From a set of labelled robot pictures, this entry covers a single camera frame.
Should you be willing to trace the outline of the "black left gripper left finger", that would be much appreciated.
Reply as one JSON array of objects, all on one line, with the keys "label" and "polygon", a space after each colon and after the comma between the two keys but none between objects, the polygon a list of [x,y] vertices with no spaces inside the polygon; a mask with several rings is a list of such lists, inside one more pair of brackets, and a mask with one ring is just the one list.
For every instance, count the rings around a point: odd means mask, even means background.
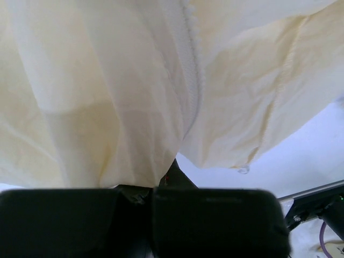
[{"label": "black left gripper left finger", "polygon": [[148,188],[1,193],[1,257],[152,257]]}]

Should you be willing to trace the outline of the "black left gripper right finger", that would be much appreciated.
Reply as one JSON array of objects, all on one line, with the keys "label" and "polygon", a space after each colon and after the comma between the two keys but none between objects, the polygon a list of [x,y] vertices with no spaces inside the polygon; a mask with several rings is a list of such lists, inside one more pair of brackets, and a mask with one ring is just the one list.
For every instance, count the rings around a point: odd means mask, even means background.
[{"label": "black left gripper right finger", "polygon": [[156,257],[288,257],[277,198],[260,189],[200,189],[176,161],[152,193]]}]

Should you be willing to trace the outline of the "cream yellow jacket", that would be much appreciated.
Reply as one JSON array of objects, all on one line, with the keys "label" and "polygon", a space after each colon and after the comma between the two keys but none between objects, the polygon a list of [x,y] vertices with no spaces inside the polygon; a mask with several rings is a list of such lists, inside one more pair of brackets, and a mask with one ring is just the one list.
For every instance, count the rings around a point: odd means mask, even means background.
[{"label": "cream yellow jacket", "polygon": [[240,168],[343,93],[343,1],[1,1],[1,182]]}]

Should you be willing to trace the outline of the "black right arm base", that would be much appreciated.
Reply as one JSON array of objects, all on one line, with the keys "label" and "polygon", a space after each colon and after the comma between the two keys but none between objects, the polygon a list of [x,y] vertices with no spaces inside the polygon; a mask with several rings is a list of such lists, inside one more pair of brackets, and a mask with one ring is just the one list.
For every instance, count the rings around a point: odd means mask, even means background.
[{"label": "black right arm base", "polygon": [[343,239],[343,186],[280,202],[290,231],[319,218]]}]

